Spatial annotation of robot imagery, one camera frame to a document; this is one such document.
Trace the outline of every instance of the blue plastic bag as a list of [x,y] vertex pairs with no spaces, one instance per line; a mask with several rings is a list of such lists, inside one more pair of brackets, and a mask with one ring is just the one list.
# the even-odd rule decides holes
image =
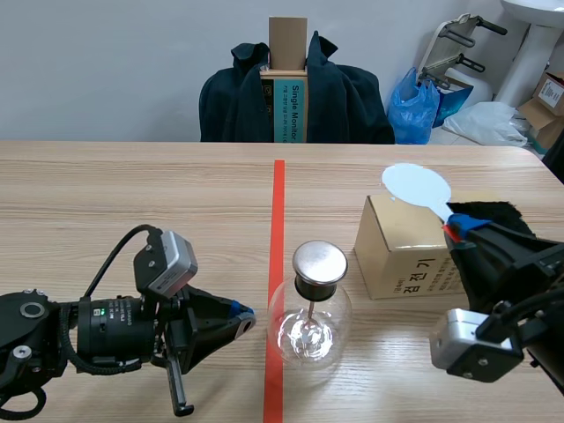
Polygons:
[[396,144],[426,144],[439,108],[439,92],[433,83],[417,86],[411,68],[391,94],[388,119],[394,128]]

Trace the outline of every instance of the glass bottle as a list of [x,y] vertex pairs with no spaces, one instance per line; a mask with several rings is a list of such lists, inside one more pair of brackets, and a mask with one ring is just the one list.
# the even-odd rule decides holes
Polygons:
[[309,241],[296,249],[292,265],[295,278],[272,296],[268,338],[289,366],[329,367],[340,359],[351,326],[351,301],[338,284],[348,262],[337,246]]

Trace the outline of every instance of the white paddle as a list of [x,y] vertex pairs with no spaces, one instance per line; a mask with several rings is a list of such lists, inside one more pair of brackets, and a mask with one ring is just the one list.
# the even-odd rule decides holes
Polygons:
[[452,214],[447,206],[450,186],[433,170],[398,163],[384,170],[382,182],[394,197],[409,204],[428,207],[445,223],[449,220]]

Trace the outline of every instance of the silver lid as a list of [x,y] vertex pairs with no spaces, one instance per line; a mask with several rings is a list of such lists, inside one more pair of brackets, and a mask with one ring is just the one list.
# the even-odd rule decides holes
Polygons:
[[300,278],[314,286],[331,286],[348,268],[345,253],[327,241],[309,241],[293,253],[292,266]]

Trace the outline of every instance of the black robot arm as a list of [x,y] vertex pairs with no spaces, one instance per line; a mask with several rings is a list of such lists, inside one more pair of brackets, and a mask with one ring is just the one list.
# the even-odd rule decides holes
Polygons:
[[[134,259],[140,297],[93,300],[119,251],[143,231],[149,233],[147,243]],[[56,303],[41,290],[0,296],[0,419],[30,419],[41,412],[47,400],[42,386],[63,375],[67,360],[90,375],[129,373],[147,362],[164,367],[174,414],[191,414],[182,375],[256,323],[251,308],[189,286],[196,273],[189,242],[142,225],[118,243],[79,301]],[[28,392],[38,399],[32,410],[4,409],[10,398]]]
[[450,310],[431,334],[436,367],[494,382],[533,357],[564,394],[564,244],[455,214],[447,243],[471,310]]

